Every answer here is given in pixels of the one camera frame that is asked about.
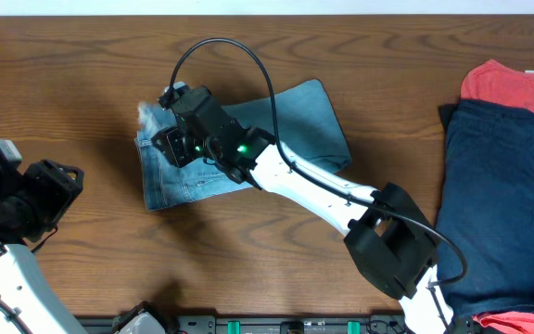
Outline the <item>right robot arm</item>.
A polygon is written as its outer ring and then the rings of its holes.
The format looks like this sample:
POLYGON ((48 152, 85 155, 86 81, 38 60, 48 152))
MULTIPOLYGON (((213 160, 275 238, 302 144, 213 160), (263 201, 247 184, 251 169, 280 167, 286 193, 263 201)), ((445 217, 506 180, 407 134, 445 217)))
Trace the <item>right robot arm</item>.
POLYGON ((160 106, 174 116, 152 143, 183 169, 203 161, 237 184, 295 201, 343 237, 360 274, 398 301, 414 333, 452 333, 452 308, 437 278, 445 241, 400 186, 382 189, 349 182, 302 159, 277 133, 244 127, 205 87, 168 87, 160 106))

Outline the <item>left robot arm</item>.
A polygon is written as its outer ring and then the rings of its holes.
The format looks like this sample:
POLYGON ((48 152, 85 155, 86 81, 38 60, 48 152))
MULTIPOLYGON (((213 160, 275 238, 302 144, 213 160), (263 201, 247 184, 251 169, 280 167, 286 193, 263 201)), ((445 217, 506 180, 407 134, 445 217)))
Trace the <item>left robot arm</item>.
POLYGON ((21 173, 22 157, 0 139, 0 333, 166 333, 145 302, 105 324, 79 321, 51 289, 37 252, 83 191, 83 172, 51 160, 21 173))

